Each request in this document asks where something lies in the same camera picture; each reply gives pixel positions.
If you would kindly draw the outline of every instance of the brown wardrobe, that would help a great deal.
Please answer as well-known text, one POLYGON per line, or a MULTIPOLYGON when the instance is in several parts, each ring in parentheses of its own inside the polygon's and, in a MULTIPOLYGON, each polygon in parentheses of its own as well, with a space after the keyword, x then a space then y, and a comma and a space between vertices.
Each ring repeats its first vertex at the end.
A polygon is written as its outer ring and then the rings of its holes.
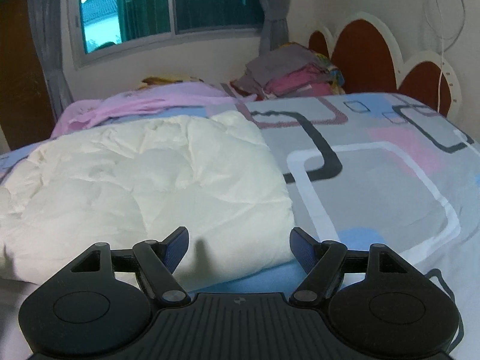
POLYGON ((0 126, 11 150, 47 139, 54 127, 27 0, 0 0, 0 126))

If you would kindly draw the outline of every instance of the logo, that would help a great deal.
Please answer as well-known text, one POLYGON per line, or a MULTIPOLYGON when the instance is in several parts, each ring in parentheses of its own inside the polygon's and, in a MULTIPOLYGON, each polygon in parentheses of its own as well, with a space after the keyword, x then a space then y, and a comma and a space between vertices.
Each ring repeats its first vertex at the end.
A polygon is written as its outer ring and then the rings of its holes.
POLYGON ((233 300, 236 304, 243 304, 245 303, 247 300, 245 298, 236 298, 233 300))

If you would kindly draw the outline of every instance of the window pane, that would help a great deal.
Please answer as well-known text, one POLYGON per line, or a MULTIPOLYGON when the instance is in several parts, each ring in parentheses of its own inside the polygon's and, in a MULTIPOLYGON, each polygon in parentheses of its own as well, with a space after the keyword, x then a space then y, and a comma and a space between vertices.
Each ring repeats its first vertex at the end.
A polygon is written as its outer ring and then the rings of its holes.
POLYGON ((85 51, 170 32, 168 0, 80 0, 85 51))
POLYGON ((259 0, 175 0, 177 31, 263 23, 259 0))

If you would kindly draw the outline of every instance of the window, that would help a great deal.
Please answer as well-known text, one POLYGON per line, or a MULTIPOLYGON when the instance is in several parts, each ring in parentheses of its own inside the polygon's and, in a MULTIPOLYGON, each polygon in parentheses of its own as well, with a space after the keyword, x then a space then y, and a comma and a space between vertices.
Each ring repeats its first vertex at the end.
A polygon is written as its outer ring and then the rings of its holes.
POLYGON ((128 49, 194 32, 258 28, 263 23, 259 0, 73 0, 71 12, 71 38, 80 44, 80 56, 111 54, 105 49, 116 44, 128 49))

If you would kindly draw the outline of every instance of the white comforter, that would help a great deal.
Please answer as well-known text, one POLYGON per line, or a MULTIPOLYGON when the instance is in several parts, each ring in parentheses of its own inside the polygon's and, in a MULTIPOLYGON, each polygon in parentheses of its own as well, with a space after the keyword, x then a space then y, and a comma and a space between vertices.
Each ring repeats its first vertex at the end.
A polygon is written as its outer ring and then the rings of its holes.
POLYGON ((1 275, 41 284, 95 242, 127 249, 178 226, 190 232, 174 274, 186 290, 292 258, 284 179, 240 113, 141 120, 41 145, 0 187, 1 275))

